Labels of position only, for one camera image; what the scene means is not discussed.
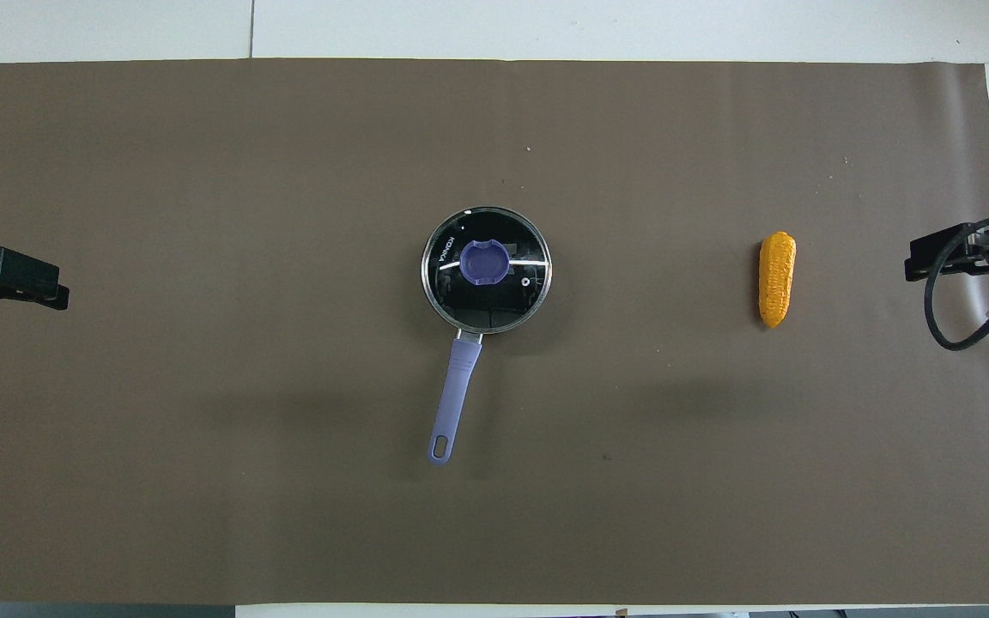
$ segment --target white table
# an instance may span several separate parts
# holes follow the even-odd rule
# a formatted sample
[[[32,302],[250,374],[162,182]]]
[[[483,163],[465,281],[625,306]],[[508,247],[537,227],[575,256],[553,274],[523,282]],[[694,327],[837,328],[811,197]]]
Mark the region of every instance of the white table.
[[[989,90],[989,0],[0,0],[0,63],[248,56],[937,60],[986,63]],[[495,618],[621,607],[631,614],[780,609],[288,603],[242,606],[239,615]]]

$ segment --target yellow corn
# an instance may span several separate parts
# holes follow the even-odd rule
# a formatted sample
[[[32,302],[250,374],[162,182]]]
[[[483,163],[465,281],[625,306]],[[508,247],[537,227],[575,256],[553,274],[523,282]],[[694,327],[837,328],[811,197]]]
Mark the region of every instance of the yellow corn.
[[[766,236],[758,254],[758,313],[769,328],[777,328],[788,313],[794,266],[796,239],[780,231]]]

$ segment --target metal rim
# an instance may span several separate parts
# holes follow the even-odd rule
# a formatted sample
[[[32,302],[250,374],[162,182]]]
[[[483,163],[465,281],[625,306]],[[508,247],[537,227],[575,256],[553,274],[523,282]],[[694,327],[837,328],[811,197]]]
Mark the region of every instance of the metal rim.
[[[463,212],[467,212],[467,211],[471,211],[471,212],[494,211],[494,212],[499,212],[499,214],[510,215],[512,218],[517,219],[519,222],[525,224],[525,227],[529,228],[529,231],[532,232],[533,235],[537,236],[538,241],[541,241],[541,251],[544,251],[545,261],[547,262],[547,265],[545,266],[546,271],[544,274],[544,287],[541,288],[541,293],[539,294],[539,296],[537,296],[537,302],[534,302],[533,306],[530,306],[529,311],[526,312],[525,315],[522,316],[520,320],[515,321],[514,324],[507,325],[507,327],[478,329],[475,327],[470,327],[467,324],[462,324],[462,322],[457,321],[452,316],[450,316],[450,314],[444,312],[444,310],[440,308],[440,305],[437,305],[437,300],[433,296],[433,290],[429,288],[429,280],[427,278],[427,261],[429,260],[429,255],[433,253],[433,241],[437,238],[437,234],[439,234],[440,231],[443,230],[445,224],[452,221],[452,219],[455,219],[457,215],[463,214]],[[474,208],[468,208],[466,210],[460,210],[454,212],[454,214],[450,216],[447,216],[445,220],[439,224],[439,226],[434,228],[433,233],[429,234],[427,246],[425,246],[425,250],[422,252],[422,263],[420,263],[419,265],[419,277],[422,278],[422,289],[425,290],[425,294],[427,295],[427,301],[429,302],[429,305],[433,307],[434,311],[437,312],[437,314],[439,314],[439,316],[441,316],[443,320],[448,322],[448,324],[454,325],[454,327],[456,327],[457,329],[467,332],[480,333],[480,334],[494,334],[494,333],[506,332],[507,330],[519,327],[520,325],[524,324],[527,319],[532,318],[533,313],[537,312],[537,309],[541,308],[541,305],[544,304],[545,299],[547,298],[547,296],[549,296],[549,288],[552,287],[552,275],[553,275],[552,251],[549,251],[549,242],[547,242],[546,239],[544,239],[544,234],[541,234],[541,231],[537,230],[537,226],[534,226],[533,222],[525,218],[524,215],[519,214],[519,212],[510,210],[509,208],[503,208],[501,206],[477,206]]]

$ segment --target black cable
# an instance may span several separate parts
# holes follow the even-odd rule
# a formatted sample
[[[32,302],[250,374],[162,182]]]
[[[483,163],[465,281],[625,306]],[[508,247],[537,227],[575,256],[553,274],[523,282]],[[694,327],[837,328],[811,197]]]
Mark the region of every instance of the black cable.
[[[937,327],[937,318],[933,317],[933,287],[937,285],[937,278],[941,276],[941,270],[944,269],[945,263],[949,262],[949,256],[956,250],[957,246],[965,241],[970,234],[978,232],[984,227],[989,227],[989,218],[982,221],[973,223],[971,227],[965,227],[957,235],[953,236],[949,242],[945,244],[945,247],[938,253],[937,258],[933,261],[933,266],[930,267],[930,275],[925,279],[925,296],[923,297],[923,309],[925,310],[925,323],[927,327],[930,327],[930,334],[933,336],[934,340],[937,340],[938,344],[941,344],[942,348],[951,349],[951,351],[958,351],[958,349],[972,348],[973,345],[978,343],[982,337],[988,336],[989,334],[989,318],[986,318],[984,324],[982,324],[976,331],[969,336],[965,337],[961,341],[949,341],[947,337],[941,332],[941,328]]]

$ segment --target table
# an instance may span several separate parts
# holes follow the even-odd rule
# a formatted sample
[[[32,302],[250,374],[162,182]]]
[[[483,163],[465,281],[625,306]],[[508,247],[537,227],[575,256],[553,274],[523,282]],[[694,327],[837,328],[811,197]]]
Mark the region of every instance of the table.
[[[617,9],[607,3],[503,3],[498,8],[425,3],[419,8],[407,3],[258,0],[88,7],[0,4],[0,62],[247,55],[944,60],[987,63],[989,87],[989,5],[972,3],[633,3]],[[429,35],[431,24],[439,35]],[[272,613],[280,608],[244,609]],[[612,609],[468,606],[468,614],[565,615]],[[429,610],[422,611],[428,615]],[[448,615],[459,608],[436,609],[441,610]]]

